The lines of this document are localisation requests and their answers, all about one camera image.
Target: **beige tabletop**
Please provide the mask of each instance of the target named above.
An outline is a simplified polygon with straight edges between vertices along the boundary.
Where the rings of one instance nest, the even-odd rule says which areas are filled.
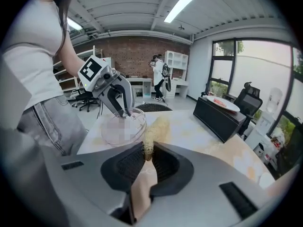
[[[145,114],[147,125],[152,124],[160,115],[164,115],[169,119],[170,131],[164,143],[217,157],[256,183],[259,183],[262,174],[269,173],[257,155],[238,135],[222,143],[193,115],[191,110],[151,112]],[[113,148],[101,137],[102,123],[111,117],[113,117],[112,114],[107,114],[97,119],[80,147],[78,154]],[[132,186],[132,198],[136,218],[140,218],[150,205],[148,193],[150,187],[156,183],[157,174],[155,168],[151,161],[146,162]]]

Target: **brick wall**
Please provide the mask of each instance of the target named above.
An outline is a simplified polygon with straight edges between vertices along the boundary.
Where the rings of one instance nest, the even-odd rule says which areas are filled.
[[[154,54],[174,51],[189,55],[189,45],[153,37],[122,36],[95,40],[76,46],[76,53],[92,49],[103,50],[103,57],[115,60],[115,69],[129,76],[147,76],[153,78],[153,71],[148,65]],[[173,70],[173,77],[182,76],[182,70]]]

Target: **white desk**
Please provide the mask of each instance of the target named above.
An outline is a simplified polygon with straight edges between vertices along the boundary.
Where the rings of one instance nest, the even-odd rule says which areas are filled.
[[[151,78],[127,78],[127,80],[132,82],[142,82],[142,96],[143,98],[151,98],[152,96],[152,79]]]
[[[166,91],[166,88],[163,85],[163,94],[164,94],[164,96],[166,98],[175,98],[177,86],[181,86],[180,87],[180,93],[179,93],[180,96],[182,98],[186,98],[187,91],[188,91],[188,82],[187,81],[184,81],[184,80],[171,80],[170,84],[171,84],[171,90],[170,90],[170,92]]]
[[[208,154],[225,161],[255,183],[259,183],[263,173],[269,173],[265,165],[249,146],[234,135],[224,144],[194,115],[191,110],[145,113],[147,125],[158,116],[165,115],[170,122],[164,143]],[[99,117],[87,134],[77,154],[86,154],[114,148],[101,135],[102,123],[113,117],[105,114]],[[134,215],[140,219],[151,204],[150,187],[157,183],[157,174],[151,161],[146,162],[132,185]]]

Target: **clear glass bowl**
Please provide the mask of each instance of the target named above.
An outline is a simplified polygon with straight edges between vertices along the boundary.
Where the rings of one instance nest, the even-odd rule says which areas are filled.
[[[114,117],[101,125],[102,138],[114,147],[138,141],[146,129],[146,116],[138,108],[128,116],[124,110],[114,113]]]

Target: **white t-shirt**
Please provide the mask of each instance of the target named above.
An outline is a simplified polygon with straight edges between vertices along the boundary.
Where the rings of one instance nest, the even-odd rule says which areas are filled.
[[[163,62],[157,61],[153,70],[153,84],[158,85],[159,82],[163,79],[162,71],[163,71]]]
[[[2,48],[8,67],[32,94],[25,109],[63,95],[53,74],[53,57],[61,42],[55,2],[30,0],[12,24]]]

